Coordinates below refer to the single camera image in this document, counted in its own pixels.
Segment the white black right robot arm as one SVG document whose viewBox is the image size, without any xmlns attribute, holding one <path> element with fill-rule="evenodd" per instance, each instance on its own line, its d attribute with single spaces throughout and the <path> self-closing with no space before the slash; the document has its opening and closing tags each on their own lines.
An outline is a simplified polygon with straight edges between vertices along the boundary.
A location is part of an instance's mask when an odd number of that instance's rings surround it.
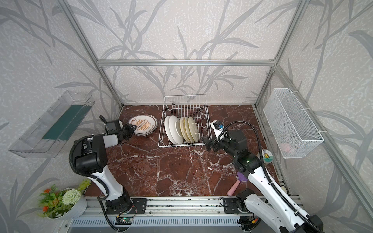
<svg viewBox="0 0 373 233">
<path fill-rule="evenodd" d="M 221 121 L 211 122 L 216 139 L 203 139 L 207 150 L 224 150 L 233 157 L 232 164 L 266 198 L 263 202 L 254 191 L 247 189 L 237 195 L 241 211 L 251 212 L 276 233 L 321 233 L 323 222 L 308 214 L 276 183 L 264 164 L 262 145 L 256 128 L 245 122 L 255 133 L 259 155 L 248 151 L 247 138 L 241 130 L 229 130 Z"/>
</svg>

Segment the white wire dish rack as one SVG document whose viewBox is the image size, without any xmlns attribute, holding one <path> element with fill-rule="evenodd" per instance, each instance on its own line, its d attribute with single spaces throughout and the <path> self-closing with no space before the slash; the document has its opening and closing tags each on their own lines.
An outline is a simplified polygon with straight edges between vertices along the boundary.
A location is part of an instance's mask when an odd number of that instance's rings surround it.
<svg viewBox="0 0 373 233">
<path fill-rule="evenodd" d="M 200 146 L 211 138 L 206 95 L 164 97 L 159 147 Z"/>
</svg>

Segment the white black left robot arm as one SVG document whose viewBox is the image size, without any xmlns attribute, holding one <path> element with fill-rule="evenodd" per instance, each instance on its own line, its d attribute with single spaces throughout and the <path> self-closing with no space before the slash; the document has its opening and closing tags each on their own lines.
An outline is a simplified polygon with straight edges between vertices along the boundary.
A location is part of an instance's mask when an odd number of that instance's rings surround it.
<svg viewBox="0 0 373 233">
<path fill-rule="evenodd" d="M 104 213 L 128 212 L 133 202 L 127 190 L 110 172 L 106 150 L 127 142 L 137 126 L 124 124 L 119 119 L 108 121 L 102 115 L 99 118 L 105 124 L 105 132 L 76 140 L 70 150 L 69 164 L 74 173 L 89 178 L 102 191 L 104 196 L 98 197 L 98 201 L 105 201 Z"/>
</svg>

